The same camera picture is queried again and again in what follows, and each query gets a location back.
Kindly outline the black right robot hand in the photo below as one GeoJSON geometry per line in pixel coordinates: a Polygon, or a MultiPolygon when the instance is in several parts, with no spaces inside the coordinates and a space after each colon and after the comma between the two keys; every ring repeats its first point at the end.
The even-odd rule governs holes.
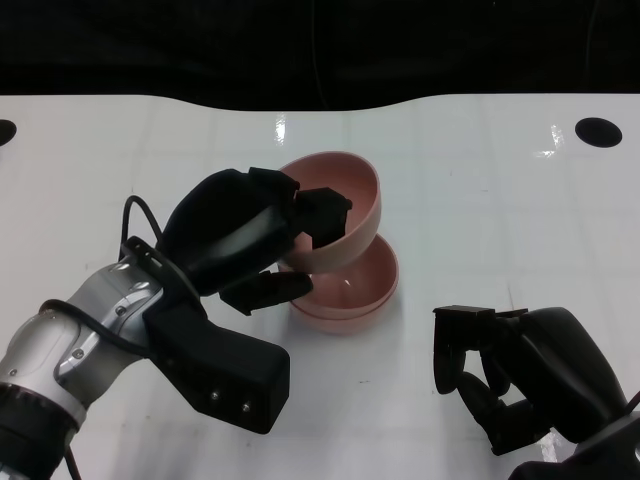
{"type": "Polygon", "coordinates": [[[616,374],[569,310],[451,305],[434,315],[436,389],[460,395],[494,455],[551,430],[579,444],[624,416],[616,374]]]}

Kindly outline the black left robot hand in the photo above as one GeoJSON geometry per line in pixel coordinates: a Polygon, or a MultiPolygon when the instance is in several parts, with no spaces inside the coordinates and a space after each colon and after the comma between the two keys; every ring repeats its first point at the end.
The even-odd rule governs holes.
{"type": "Polygon", "coordinates": [[[341,239],[352,206],[331,188],[304,190],[279,170],[226,169],[201,181],[177,205],[157,247],[200,296],[218,294],[250,315],[312,291],[302,268],[268,268],[294,250],[302,233],[315,249],[341,239]]]}

